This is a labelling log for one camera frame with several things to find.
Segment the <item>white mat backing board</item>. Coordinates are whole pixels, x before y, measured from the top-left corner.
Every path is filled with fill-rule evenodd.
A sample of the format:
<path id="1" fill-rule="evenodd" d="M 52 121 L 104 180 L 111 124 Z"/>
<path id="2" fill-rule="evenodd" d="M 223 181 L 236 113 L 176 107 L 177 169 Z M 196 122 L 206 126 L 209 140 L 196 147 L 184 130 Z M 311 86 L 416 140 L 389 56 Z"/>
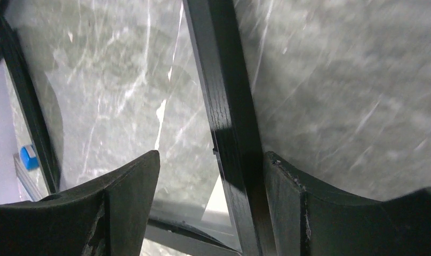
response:
<path id="1" fill-rule="evenodd" d="M 218 176 L 201 218 L 204 222 L 232 226 L 221 176 Z"/>

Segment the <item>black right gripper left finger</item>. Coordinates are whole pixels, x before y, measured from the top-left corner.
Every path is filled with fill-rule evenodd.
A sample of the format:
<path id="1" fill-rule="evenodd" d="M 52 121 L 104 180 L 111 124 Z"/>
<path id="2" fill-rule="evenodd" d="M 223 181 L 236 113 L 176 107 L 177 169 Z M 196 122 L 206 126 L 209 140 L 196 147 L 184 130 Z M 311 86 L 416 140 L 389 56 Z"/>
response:
<path id="1" fill-rule="evenodd" d="M 0 205 L 0 255 L 139 255 L 159 170 L 151 150 L 40 201 Z"/>

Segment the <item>black picture frame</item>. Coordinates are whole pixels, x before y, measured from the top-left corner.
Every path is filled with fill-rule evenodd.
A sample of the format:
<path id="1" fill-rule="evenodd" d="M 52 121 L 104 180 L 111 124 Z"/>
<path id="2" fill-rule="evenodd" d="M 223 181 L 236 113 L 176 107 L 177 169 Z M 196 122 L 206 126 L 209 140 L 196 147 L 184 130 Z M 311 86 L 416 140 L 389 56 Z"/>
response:
<path id="1" fill-rule="evenodd" d="M 0 1 L 0 43 L 24 127 L 19 142 L 33 144 L 49 194 L 59 188 L 60 170 L 17 33 L 5 18 L 11 1 Z M 149 239 L 189 254 L 275 255 L 264 181 L 262 148 L 232 1 L 182 1 L 199 83 L 240 249 L 150 214 Z"/>

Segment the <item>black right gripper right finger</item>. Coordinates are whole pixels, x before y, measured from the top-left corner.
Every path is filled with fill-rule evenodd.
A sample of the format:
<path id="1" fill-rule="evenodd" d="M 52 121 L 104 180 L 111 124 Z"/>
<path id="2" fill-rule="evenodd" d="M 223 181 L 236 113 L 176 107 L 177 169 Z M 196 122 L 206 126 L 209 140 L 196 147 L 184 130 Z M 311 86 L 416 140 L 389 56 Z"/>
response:
<path id="1" fill-rule="evenodd" d="M 264 157 L 264 181 L 279 255 L 431 255 L 431 187 L 376 201 L 272 151 Z"/>

